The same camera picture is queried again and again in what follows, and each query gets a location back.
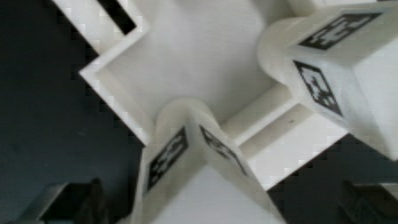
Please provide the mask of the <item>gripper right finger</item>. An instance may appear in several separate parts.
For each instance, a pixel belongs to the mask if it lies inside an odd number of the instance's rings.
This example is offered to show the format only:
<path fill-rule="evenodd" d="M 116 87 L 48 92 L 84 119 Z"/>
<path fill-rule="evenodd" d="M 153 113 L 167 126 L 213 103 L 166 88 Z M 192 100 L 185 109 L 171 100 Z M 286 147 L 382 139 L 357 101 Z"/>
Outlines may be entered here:
<path fill-rule="evenodd" d="M 345 224 L 398 224 L 398 183 L 341 182 L 340 214 Z"/>

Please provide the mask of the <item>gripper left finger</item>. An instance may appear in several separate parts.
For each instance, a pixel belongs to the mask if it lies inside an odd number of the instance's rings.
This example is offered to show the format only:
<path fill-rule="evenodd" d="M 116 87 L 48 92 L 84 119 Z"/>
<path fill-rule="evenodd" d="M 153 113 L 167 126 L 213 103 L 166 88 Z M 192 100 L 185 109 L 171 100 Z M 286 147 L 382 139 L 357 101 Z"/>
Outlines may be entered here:
<path fill-rule="evenodd" d="M 110 224 L 102 180 L 50 184 L 22 220 L 32 224 Z"/>

